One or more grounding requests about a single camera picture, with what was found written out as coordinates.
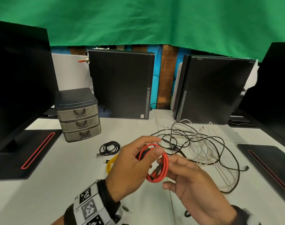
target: black computer case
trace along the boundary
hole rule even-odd
[[[253,59],[185,55],[174,119],[227,124],[254,63]]]
[[[88,53],[99,116],[149,119],[155,54],[107,49]]]

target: coiled yellow cable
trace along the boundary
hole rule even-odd
[[[111,168],[112,168],[111,164],[115,162],[117,157],[118,157],[118,154],[114,156],[111,160],[109,160],[109,162],[107,163],[107,166],[106,166],[107,174],[109,174],[109,172],[111,171]]]

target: drawer handle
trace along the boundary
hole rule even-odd
[[[81,116],[81,115],[85,114],[85,108],[83,109],[83,112],[82,112],[82,113],[77,113],[77,111],[74,110],[74,114],[75,114],[75,115],[78,115],[78,116]]]
[[[87,120],[85,120],[83,124],[80,124],[79,122],[76,122],[76,125],[79,126],[79,127],[83,127],[83,126],[87,125]]]
[[[85,131],[85,132],[79,132],[79,135],[80,136],[86,136],[86,135],[88,135],[90,132],[89,132],[89,130],[87,130],[87,131]]]

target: red outlined slot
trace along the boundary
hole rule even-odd
[[[261,166],[264,167],[264,169],[273,177],[273,179],[276,180],[276,182],[278,182],[279,185],[281,185],[281,187],[285,190],[285,183],[278,178],[278,176],[271,170],[268,168],[268,166],[261,160],[259,159],[259,157],[252,152],[251,150],[248,150],[248,152],[261,164]]]
[[[39,153],[43,150],[43,148],[47,145],[47,143],[52,139],[54,135],[55,135],[54,132],[50,133],[50,135],[43,141],[43,143],[36,149],[36,151],[25,162],[25,164],[21,167],[21,169],[27,169],[31,165],[34,159],[39,155]]]

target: green curtain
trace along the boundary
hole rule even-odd
[[[170,44],[261,60],[285,41],[285,0],[0,0],[0,20],[47,28],[52,46]]]

